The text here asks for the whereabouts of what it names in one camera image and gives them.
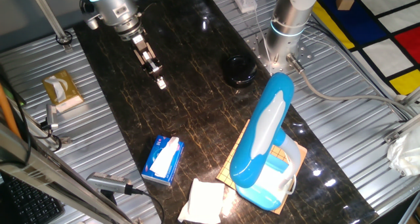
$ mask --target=white cable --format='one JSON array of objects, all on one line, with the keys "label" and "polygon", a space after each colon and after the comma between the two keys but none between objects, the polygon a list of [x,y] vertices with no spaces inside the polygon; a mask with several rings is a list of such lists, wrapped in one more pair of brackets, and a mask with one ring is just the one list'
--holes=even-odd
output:
[{"label": "white cable", "polygon": [[[324,43],[324,42],[322,42],[320,40],[317,40],[317,39],[314,39],[314,38],[311,38],[311,37],[308,37],[305,34],[302,34],[302,36],[304,36],[304,37],[306,37],[306,38],[308,38],[310,40],[313,40],[313,41],[316,41],[318,43],[321,43],[321,44],[324,44],[324,45],[327,45],[327,46],[331,47],[332,49],[334,49],[334,51],[338,52],[341,56],[343,56],[345,59],[347,59],[340,51],[338,51],[336,48],[334,48],[330,44]],[[331,101],[346,101],[346,100],[356,100],[356,99],[373,99],[373,100],[379,100],[379,101],[383,101],[383,102],[387,102],[387,103],[393,104],[397,108],[406,111],[412,117],[415,117],[417,115],[416,113],[414,113],[413,111],[411,111],[410,109],[408,109],[403,104],[401,104],[399,102],[396,102],[396,101],[393,101],[393,100],[390,100],[390,99],[387,99],[385,97],[381,97],[381,96],[376,96],[376,95],[352,95],[352,96],[347,96],[347,97],[332,97],[332,96],[328,96],[328,95],[322,94],[318,90],[316,90],[314,88],[314,86],[312,86],[312,84],[309,82],[309,79],[307,78],[307,76],[305,74],[305,71],[302,71],[300,74],[302,75],[303,80],[308,85],[308,88],[314,94],[318,95],[319,97],[321,97],[323,99],[327,99],[327,100],[331,100]]]},{"label": "white cable", "polygon": [[260,33],[261,33],[261,36],[262,36],[262,40],[264,41],[265,51],[267,52],[267,58],[268,58],[268,62],[269,62],[268,67],[270,68],[270,75],[271,75],[271,60],[270,60],[270,54],[268,53],[268,47],[267,47],[267,42],[265,41],[265,36],[264,36],[264,34],[263,34],[263,31],[261,30],[260,23],[258,22],[257,2],[256,2],[256,0],[254,0],[254,11],[255,11],[255,20],[257,20],[258,29],[260,29]]},{"label": "white cable", "polygon": [[[287,163],[290,164],[290,159],[289,159],[289,157],[287,156],[286,153],[284,153],[284,156],[286,157]],[[296,174],[293,175],[293,179],[295,181],[293,182],[293,187],[291,188],[291,191],[286,190],[286,194],[288,194],[288,195],[293,194],[293,192],[295,192],[296,182],[297,182],[297,180],[296,180]]]}]

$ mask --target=small box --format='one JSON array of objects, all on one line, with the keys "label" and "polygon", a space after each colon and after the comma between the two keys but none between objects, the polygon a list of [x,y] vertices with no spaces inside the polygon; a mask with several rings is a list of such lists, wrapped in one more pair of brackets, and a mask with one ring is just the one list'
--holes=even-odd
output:
[{"label": "small box", "polygon": [[154,172],[150,171],[150,167],[152,166],[153,162],[158,157],[160,151],[162,151],[162,149],[166,147],[166,144],[169,142],[170,139],[171,138],[167,138],[161,135],[157,136],[155,143],[152,147],[152,151],[150,151],[149,157],[146,161],[146,165],[144,166],[143,171],[142,171],[143,179],[155,181],[163,185],[171,185],[173,177],[175,175],[175,171],[177,170],[179,158],[181,157],[182,151],[184,150],[183,142],[181,141],[178,142],[177,151],[173,155],[172,162],[171,162],[171,165],[169,166],[166,177],[164,178],[157,177],[155,176]]},{"label": "small box", "polygon": [[42,80],[42,84],[59,112],[63,112],[83,102],[72,77],[66,70]]},{"label": "small box", "polygon": [[336,0],[339,11],[348,11],[352,7],[354,0]]}]

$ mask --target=yellow square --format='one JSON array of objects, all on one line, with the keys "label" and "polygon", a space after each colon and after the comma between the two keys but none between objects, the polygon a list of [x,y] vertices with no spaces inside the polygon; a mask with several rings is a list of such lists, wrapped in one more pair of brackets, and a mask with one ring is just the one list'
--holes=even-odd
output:
[{"label": "yellow square", "polygon": [[280,148],[277,146],[273,146],[273,152],[275,152],[276,154],[280,153]]},{"label": "yellow square", "polygon": [[400,94],[408,95],[420,87],[420,71],[414,70],[389,82]]},{"label": "yellow square", "polygon": [[223,169],[222,174],[225,175],[225,176],[228,176],[229,175],[229,170]]}]

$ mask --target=black keyboard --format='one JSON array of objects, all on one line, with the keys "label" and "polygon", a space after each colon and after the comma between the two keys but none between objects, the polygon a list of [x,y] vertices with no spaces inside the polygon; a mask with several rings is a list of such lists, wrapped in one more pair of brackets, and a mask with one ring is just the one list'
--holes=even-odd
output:
[{"label": "black keyboard", "polygon": [[44,224],[64,213],[60,202],[25,182],[1,173],[4,180],[3,202],[16,224]]}]

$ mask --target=gray cable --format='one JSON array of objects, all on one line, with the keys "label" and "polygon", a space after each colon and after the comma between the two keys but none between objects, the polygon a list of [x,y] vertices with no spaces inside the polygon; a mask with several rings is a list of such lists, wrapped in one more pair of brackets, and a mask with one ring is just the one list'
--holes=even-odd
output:
[{"label": "gray cable", "polygon": [[373,100],[379,100],[379,101],[383,101],[383,102],[387,102],[387,103],[391,103],[394,106],[396,106],[397,108],[406,111],[410,116],[415,117],[417,114],[412,112],[410,109],[408,109],[406,106],[404,106],[403,104],[399,103],[399,102],[395,102],[393,100],[387,99],[385,97],[381,97],[381,96],[375,96],[375,95],[353,95],[353,96],[347,96],[347,97],[332,97],[332,96],[327,96],[325,94],[320,93],[318,90],[316,90],[314,88],[314,86],[312,86],[312,84],[309,82],[306,74],[304,71],[302,71],[300,73],[302,75],[303,80],[306,82],[306,84],[308,85],[309,89],[314,92],[316,95],[318,95],[319,97],[323,98],[323,99],[327,99],[327,100],[331,100],[331,101],[345,101],[345,100],[355,100],[355,99],[373,99]]}]

